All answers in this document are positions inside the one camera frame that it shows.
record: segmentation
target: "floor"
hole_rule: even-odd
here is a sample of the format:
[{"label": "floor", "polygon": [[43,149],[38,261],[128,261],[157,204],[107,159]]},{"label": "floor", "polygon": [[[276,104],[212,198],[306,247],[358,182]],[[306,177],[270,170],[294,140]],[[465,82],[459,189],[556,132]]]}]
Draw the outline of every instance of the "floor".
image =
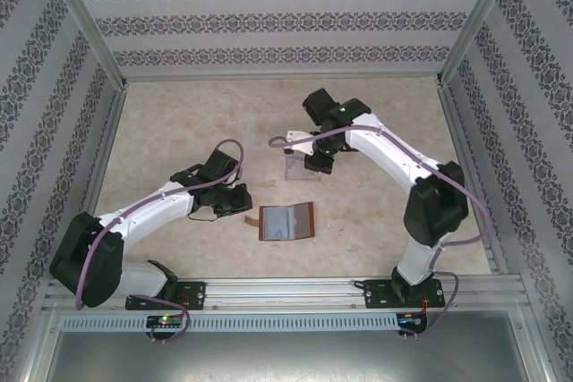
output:
[{"label": "floor", "polygon": [[[267,146],[287,130],[315,127],[301,104],[324,88],[339,102],[359,98],[397,135],[429,157],[456,159],[431,78],[132,83],[98,201],[107,213],[155,191],[169,176],[203,163],[224,138],[245,147],[243,181],[258,206],[314,201],[316,237],[259,242],[243,215],[215,223],[177,219],[137,243],[130,259],[155,259],[181,277],[388,276],[408,236],[406,194],[370,159],[337,155],[331,176],[286,181],[285,157]],[[223,148],[236,156],[232,145]],[[197,217],[209,217],[202,209]],[[452,239],[475,235],[473,216]],[[448,248],[438,269],[490,273],[481,244]]]}]

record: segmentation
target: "cable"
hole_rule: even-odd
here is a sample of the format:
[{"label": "cable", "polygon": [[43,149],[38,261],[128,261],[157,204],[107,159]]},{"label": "cable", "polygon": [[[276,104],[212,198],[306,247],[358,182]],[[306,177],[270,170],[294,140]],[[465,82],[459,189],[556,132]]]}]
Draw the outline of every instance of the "cable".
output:
[{"label": "cable", "polygon": [[[106,225],[103,228],[103,230],[101,232],[99,232],[98,236],[96,237],[96,239],[91,244],[90,250],[88,251],[88,255],[86,256],[86,259],[83,261],[83,266],[81,267],[80,280],[78,281],[78,287],[77,287],[76,292],[75,292],[75,309],[77,309],[77,310],[83,309],[83,303],[81,302],[81,297],[83,295],[83,290],[85,289],[86,277],[88,275],[88,271],[90,270],[90,264],[91,264],[91,261],[93,259],[94,254],[96,253],[96,250],[98,249],[99,243],[104,238],[104,236],[107,234],[107,232],[109,232],[115,225],[121,223],[122,218],[125,218],[125,217],[131,215],[133,212],[135,212],[139,208],[142,208],[145,205],[147,205],[148,203],[151,203],[152,201],[155,201],[157,199],[164,199],[165,197],[168,197],[168,196],[171,196],[173,194],[180,193],[180,192],[201,190],[203,188],[208,188],[208,187],[212,187],[213,185],[223,183],[224,181],[226,181],[227,179],[229,179],[230,177],[232,177],[234,174],[236,174],[239,171],[239,169],[241,168],[241,165],[243,164],[243,160],[244,160],[243,145],[241,145],[241,142],[239,142],[238,140],[225,139],[225,140],[222,140],[221,142],[219,142],[217,144],[217,146],[215,147],[215,149],[219,149],[221,146],[223,146],[226,143],[234,143],[239,148],[239,151],[241,153],[236,166],[233,168],[233,170],[231,172],[218,178],[215,181],[211,181],[210,183],[201,183],[199,185],[192,185],[190,187],[177,188],[175,190],[166,191],[166,192],[161,193],[161,194],[155,194],[153,196],[150,196],[147,199],[144,199],[144,200],[140,201],[139,203],[133,205],[129,209],[125,210],[125,212],[121,216],[114,218],[108,225]],[[179,306],[178,304],[172,303],[171,301],[167,301],[164,304],[168,304],[170,306],[175,306],[175,307]]]},{"label": "cable", "polygon": [[[482,212],[483,219],[485,221],[485,227],[483,228],[483,230],[476,237],[472,237],[470,239],[465,239],[463,241],[450,241],[450,242],[441,243],[439,245],[438,249],[436,250],[436,252],[434,253],[432,259],[430,260],[429,269],[432,272],[434,272],[433,268],[436,264],[436,261],[438,260],[438,257],[440,256],[440,254],[442,253],[442,251],[445,248],[447,248],[449,246],[469,245],[470,243],[476,243],[476,242],[482,241],[485,238],[485,236],[491,231],[491,229],[493,228],[493,223],[492,223],[492,218],[490,217],[489,211],[487,210],[485,205],[470,190],[468,190],[464,186],[460,185],[459,183],[457,183],[453,179],[449,178],[448,176],[446,176],[445,174],[443,174],[439,170],[434,169],[433,167],[424,163],[424,161],[421,158],[419,158],[416,154],[414,154],[412,151],[410,151],[408,148],[406,148],[399,140],[397,140],[394,136],[392,136],[388,132],[385,132],[384,130],[382,130],[379,127],[356,124],[356,125],[350,125],[347,127],[339,127],[337,129],[330,130],[328,132],[324,132],[324,133],[320,133],[320,134],[316,134],[316,135],[313,135],[313,136],[308,137],[308,138],[304,138],[304,139],[300,139],[300,140],[291,140],[291,141],[288,141],[283,136],[277,136],[277,137],[274,137],[274,138],[269,140],[269,146],[272,148],[291,147],[293,145],[300,145],[301,143],[314,142],[314,141],[319,140],[319,139],[328,138],[329,136],[334,136],[335,134],[339,134],[339,133],[343,133],[343,132],[350,132],[352,130],[374,132],[380,136],[383,136],[384,138],[389,140],[394,146],[396,146],[398,149],[400,149],[408,158],[410,158],[412,161],[417,163],[420,167],[424,168],[425,170],[427,170],[431,174],[435,174],[438,178],[442,179],[442,181],[445,181],[446,183],[448,183],[449,185],[454,187],[456,190],[462,192],[468,199],[470,199],[472,202],[474,202],[474,204],[479,208],[480,212]],[[432,322],[432,324],[430,326],[428,326],[420,335],[415,335],[416,340],[418,337],[420,337],[422,335],[426,335],[428,332],[432,331],[442,321],[442,319],[446,315],[446,312],[448,312],[449,308],[451,307],[454,300],[456,299],[456,295],[458,294],[458,289],[459,289],[459,277],[458,277],[458,275],[456,275],[453,272],[435,271],[434,273],[438,276],[452,276],[454,278],[454,281],[455,281],[454,291],[452,292],[451,296],[449,297],[449,300],[446,303],[446,305],[444,306],[444,309],[440,312],[440,315],[438,315],[438,317]],[[407,328],[402,328],[402,331],[409,332],[411,330],[408,330]]]},{"label": "cable", "polygon": [[189,315],[189,311],[185,308],[185,306],[183,306],[181,304],[173,303],[172,301],[157,299],[155,297],[149,297],[148,295],[139,295],[138,294],[138,295],[132,295],[132,297],[135,297],[136,299],[140,299],[140,300],[154,301],[155,303],[165,304],[167,306],[172,306],[174,308],[178,308],[180,311],[183,312],[183,315],[185,318],[184,327],[181,330],[179,330],[178,332],[176,332],[174,335],[169,337],[168,339],[162,339],[162,340],[157,339],[156,337],[153,336],[153,334],[155,333],[156,326],[153,326],[151,328],[150,337],[151,337],[151,342],[153,342],[153,343],[155,343],[156,340],[159,340],[161,342],[161,344],[168,344],[169,342],[173,342],[177,337],[181,337],[187,331],[187,328],[189,328],[189,326],[191,325],[191,315]]}]

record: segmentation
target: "black bracket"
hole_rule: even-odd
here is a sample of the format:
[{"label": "black bracket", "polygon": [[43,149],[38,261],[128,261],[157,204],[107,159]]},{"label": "black bracket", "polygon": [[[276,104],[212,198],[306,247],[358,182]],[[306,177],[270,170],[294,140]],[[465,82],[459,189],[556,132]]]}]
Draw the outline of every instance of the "black bracket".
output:
[{"label": "black bracket", "polygon": [[403,303],[392,290],[391,279],[368,279],[355,281],[356,288],[363,290],[366,309],[406,309],[422,308],[424,298],[428,301],[427,308],[443,308],[446,305],[441,282],[432,279]]},{"label": "black bracket", "polygon": [[[175,295],[171,300],[180,304],[187,310],[203,310],[206,295],[204,282],[177,282]],[[176,310],[172,306],[155,303],[154,301],[142,300],[128,295],[125,299],[126,310]]]}]

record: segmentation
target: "patterned wallpaper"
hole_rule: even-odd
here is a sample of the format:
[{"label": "patterned wallpaper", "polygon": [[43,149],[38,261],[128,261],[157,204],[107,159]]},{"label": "patterned wallpaper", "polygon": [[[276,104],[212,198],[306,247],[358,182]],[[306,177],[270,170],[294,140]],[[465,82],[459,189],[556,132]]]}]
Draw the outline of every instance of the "patterned wallpaper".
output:
[{"label": "patterned wallpaper", "polygon": [[496,0],[450,87],[558,380],[573,380],[571,1]]},{"label": "patterned wallpaper", "polygon": [[438,72],[476,0],[85,0],[126,77]]},{"label": "patterned wallpaper", "polygon": [[0,381],[25,355],[47,265],[86,198],[115,90],[63,0],[0,0]]}]

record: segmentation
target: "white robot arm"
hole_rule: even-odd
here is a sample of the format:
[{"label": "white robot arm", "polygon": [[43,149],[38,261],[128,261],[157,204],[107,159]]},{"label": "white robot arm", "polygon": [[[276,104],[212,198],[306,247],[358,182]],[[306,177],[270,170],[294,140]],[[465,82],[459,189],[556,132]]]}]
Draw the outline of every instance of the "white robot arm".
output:
[{"label": "white robot arm", "polygon": [[[205,165],[195,165],[174,174],[157,191],[126,208],[97,217],[86,212],[79,214],[64,235],[50,265],[50,274],[76,293],[91,244],[105,227],[112,225],[90,262],[83,303],[95,307],[112,294],[145,295],[172,301],[177,277],[168,268],[153,260],[126,262],[124,254],[161,226],[189,216],[203,206],[212,207],[217,218],[251,209],[252,198],[246,184],[236,183],[241,173],[237,163],[215,149]],[[176,191],[211,183],[228,174],[231,174],[229,178],[217,185]]]},{"label": "white robot arm", "polygon": [[[354,149],[371,158],[409,194],[404,222],[410,240],[406,254],[392,273],[394,292],[402,301],[407,301],[409,296],[415,294],[418,285],[432,277],[432,259],[440,244],[467,216],[466,196],[421,167],[421,163],[463,185],[461,168],[454,162],[442,165],[413,149],[357,99],[340,105],[332,100],[326,90],[320,89],[312,93],[303,106],[315,124],[321,127],[321,133],[347,127],[344,134],[334,134],[314,142],[293,145],[285,142],[281,145],[286,150],[305,153],[307,169],[330,174],[334,154],[340,150]],[[357,130],[356,126],[371,129]],[[309,133],[289,132],[286,140],[295,142],[309,137],[312,137]],[[414,162],[404,149],[421,162]]]}]

